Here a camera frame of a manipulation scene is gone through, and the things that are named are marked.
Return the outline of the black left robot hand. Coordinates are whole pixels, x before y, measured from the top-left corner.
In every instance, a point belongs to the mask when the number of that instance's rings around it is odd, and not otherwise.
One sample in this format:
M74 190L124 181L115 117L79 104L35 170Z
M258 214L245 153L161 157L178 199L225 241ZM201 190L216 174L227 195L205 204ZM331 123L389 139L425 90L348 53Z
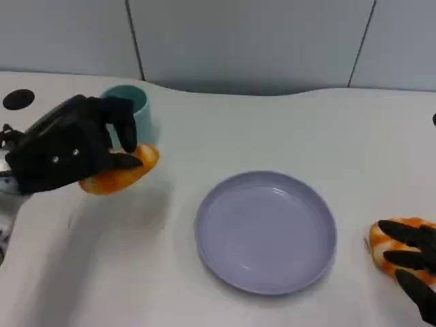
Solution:
M27 196L118 169L142 166L134 103L75 95L25 132L3 126L1 192Z

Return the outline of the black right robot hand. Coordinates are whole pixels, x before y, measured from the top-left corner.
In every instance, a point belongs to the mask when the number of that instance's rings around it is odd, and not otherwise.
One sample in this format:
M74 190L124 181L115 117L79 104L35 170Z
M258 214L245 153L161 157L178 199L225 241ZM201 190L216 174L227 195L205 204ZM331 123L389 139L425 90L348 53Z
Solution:
M408 269L425 270L435 274L435 228L427 225L412 227L403 223L380 220L380 230L387 236L416 251L389 250L384 259L397 265L394 276L407 296L416 304L424 322L435 325L435 292Z

